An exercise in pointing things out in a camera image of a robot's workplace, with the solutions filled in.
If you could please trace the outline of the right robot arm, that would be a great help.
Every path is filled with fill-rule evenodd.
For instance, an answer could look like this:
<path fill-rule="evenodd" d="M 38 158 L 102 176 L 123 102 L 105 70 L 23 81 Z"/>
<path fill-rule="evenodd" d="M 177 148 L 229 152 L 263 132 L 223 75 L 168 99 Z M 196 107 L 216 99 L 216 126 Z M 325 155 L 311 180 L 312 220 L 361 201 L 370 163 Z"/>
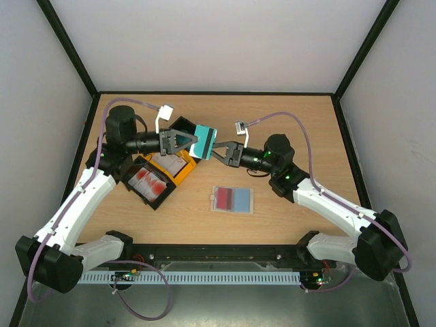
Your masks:
<path fill-rule="evenodd" d="M 316 232 L 306 237 L 304 246 L 297 250 L 303 266 L 313 266 L 319 260 L 344 262 L 375 281 L 399 270 L 407 244 L 396 215 L 359 206 L 317 184 L 293 162 L 295 150 L 286 135 L 271 135 L 262 150 L 235 141 L 216 143 L 213 148 L 225 149 L 224 155 L 212 152 L 221 163 L 267 173 L 277 196 L 312 210 L 345 232 L 345 236 Z"/>

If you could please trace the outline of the teal credit card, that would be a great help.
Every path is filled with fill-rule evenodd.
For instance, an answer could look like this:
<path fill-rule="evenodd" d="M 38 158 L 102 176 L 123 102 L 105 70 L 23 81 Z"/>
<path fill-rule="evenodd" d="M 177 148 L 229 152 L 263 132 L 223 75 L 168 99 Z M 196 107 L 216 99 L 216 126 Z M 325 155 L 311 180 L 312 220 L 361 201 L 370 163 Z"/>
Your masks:
<path fill-rule="evenodd" d="M 194 136 L 197 137 L 197 142 L 191 145 L 189 154 L 197 159 L 209 160 L 217 136 L 217 129 L 205 125 L 196 125 Z"/>

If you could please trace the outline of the beige card holder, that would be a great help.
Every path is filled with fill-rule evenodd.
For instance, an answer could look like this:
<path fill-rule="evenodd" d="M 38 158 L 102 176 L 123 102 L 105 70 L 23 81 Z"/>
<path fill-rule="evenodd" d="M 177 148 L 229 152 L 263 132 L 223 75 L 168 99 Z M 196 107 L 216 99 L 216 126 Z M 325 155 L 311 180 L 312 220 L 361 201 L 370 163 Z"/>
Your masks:
<path fill-rule="evenodd" d="M 211 211 L 253 214 L 254 190 L 243 187 L 213 186 L 210 195 Z"/>

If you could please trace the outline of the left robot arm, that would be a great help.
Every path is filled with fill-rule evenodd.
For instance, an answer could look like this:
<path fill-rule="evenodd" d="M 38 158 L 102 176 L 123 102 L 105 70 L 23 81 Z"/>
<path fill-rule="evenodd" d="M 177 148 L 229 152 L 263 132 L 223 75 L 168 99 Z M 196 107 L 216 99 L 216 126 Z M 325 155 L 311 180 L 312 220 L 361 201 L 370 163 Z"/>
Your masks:
<path fill-rule="evenodd" d="M 99 204 L 131 168 L 134 154 L 173 155 L 197 142 L 193 133 L 159 128 L 160 120 L 169 121 L 172 111 L 169 105 L 158 108 L 155 131 L 139 133 L 132 107 L 104 109 L 97 147 L 76 186 L 44 227 L 16 243 L 29 298 L 34 282 L 64 294 L 83 273 L 123 256 L 132 239 L 120 232 L 107 232 L 83 245 L 76 242 Z"/>

